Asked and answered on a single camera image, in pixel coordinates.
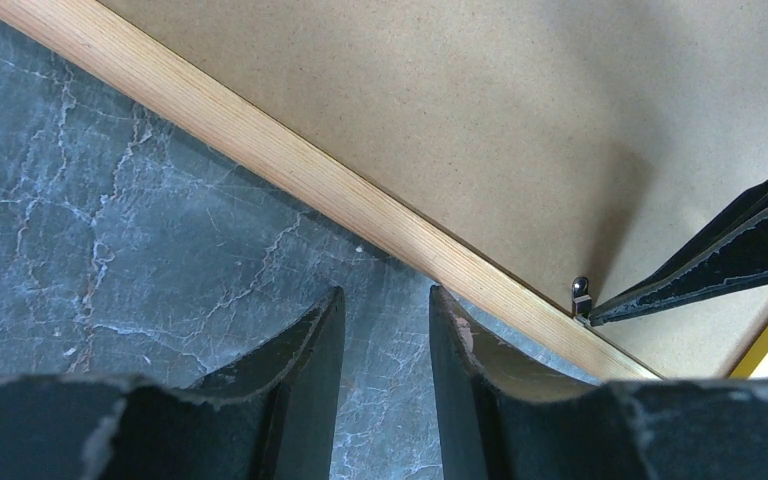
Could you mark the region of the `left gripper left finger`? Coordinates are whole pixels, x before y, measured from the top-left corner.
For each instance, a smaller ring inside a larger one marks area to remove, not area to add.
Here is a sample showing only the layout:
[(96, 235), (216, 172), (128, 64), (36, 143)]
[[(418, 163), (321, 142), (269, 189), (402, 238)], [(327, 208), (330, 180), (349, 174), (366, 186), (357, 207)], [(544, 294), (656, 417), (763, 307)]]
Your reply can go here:
[(345, 295), (331, 287), (290, 326), (190, 385), (211, 406), (211, 437), (239, 478), (328, 478), (344, 341)]

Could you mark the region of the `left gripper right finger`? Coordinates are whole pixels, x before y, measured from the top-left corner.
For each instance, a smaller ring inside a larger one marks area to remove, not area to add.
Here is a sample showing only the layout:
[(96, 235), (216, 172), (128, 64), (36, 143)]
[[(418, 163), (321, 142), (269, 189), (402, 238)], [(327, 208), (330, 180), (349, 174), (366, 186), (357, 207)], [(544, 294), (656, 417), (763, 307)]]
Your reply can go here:
[(593, 473), (567, 403), (593, 387), (526, 355), (442, 286), (429, 340), (447, 479), (584, 479)]

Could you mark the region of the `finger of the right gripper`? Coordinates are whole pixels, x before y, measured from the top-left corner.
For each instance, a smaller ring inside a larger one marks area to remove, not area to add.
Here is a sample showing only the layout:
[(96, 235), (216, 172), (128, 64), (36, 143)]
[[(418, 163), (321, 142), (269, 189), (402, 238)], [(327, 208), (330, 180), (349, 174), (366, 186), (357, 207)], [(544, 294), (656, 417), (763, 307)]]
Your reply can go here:
[(768, 179), (741, 193), (653, 274), (593, 307), (601, 326), (768, 285)]

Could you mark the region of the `brown cardboard backing board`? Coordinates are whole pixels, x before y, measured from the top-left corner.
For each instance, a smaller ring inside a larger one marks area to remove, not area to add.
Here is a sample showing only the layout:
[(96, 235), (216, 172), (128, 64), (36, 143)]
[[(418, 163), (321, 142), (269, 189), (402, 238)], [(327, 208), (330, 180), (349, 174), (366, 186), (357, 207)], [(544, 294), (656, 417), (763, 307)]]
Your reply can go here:
[(768, 1), (112, 1), (559, 305), (768, 179)]

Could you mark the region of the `yellow wooden picture frame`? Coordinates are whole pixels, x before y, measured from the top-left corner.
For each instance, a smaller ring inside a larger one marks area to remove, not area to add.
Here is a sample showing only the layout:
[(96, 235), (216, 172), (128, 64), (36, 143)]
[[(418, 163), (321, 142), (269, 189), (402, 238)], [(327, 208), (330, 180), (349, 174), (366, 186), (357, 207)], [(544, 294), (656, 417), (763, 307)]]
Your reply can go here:
[(0, 20), (600, 379), (656, 372), (96, 1)]

